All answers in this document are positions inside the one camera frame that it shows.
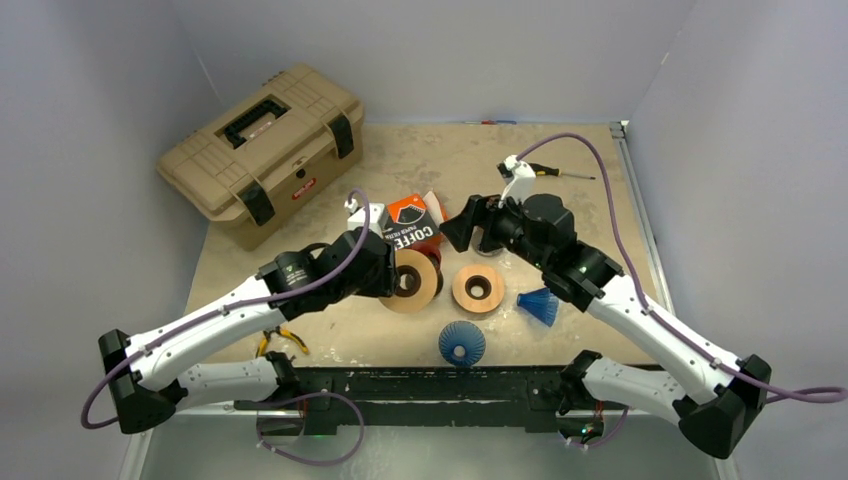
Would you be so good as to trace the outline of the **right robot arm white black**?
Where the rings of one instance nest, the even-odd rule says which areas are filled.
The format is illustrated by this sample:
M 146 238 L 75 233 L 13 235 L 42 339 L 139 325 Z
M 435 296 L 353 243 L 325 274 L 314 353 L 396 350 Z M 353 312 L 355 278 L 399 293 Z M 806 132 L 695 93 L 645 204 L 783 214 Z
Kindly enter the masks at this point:
M 560 413 L 591 401 L 632 407 L 676 425 L 703 453 L 726 459 L 765 406 L 770 365 L 717 347 L 640 296 L 618 263 L 579 240 L 559 197 L 535 194 L 518 203 L 472 195 L 440 230 L 458 252 L 479 231 L 482 248 L 503 248 L 526 261 L 555 297 L 611 326 L 661 367 L 629 367 L 584 350 L 561 373 Z

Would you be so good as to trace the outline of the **wooden dripper stand black base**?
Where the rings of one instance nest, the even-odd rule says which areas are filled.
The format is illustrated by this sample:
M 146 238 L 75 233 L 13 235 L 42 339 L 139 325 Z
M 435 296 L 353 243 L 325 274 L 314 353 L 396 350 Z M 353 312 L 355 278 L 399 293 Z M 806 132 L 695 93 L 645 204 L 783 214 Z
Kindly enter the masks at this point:
M 390 297 L 381 297 L 380 303 L 399 314 L 413 314 L 424 309 L 441 292 L 441 253 L 437 247 L 418 242 L 410 248 L 395 252 L 395 266 L 399 283 Z

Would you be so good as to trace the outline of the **blue ribbed dripper cone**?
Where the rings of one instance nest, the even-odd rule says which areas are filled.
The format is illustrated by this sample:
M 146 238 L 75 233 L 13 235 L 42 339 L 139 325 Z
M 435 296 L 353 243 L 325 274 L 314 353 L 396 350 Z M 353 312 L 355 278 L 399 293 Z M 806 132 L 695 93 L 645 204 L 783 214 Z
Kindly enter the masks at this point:
M 486 339 L 480 328 L 469 321 L 454 321 L 446 325 L 438 337 L 442 358 L 456 367 L 477 364 L 486 351 Z

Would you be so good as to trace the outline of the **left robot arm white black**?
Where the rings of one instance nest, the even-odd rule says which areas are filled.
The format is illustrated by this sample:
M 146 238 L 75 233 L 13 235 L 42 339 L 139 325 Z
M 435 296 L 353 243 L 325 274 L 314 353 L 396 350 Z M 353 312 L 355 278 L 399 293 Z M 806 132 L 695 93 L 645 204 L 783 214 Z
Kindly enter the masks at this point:
M 299 379 L 286 355 L 221 364 L 207 358 L 349 296 L 389 297 L 398 284 L 393 246 L 359 227 L 332 243 L 277 255 L 223 297 L 167 325 L 135 335 L 109 331 L 98 340 L 106 373 L 99 386 L 110 391 L 113 421 L 122 433 L 136 434 L 210 403 L 287 408 L 297 399 Z

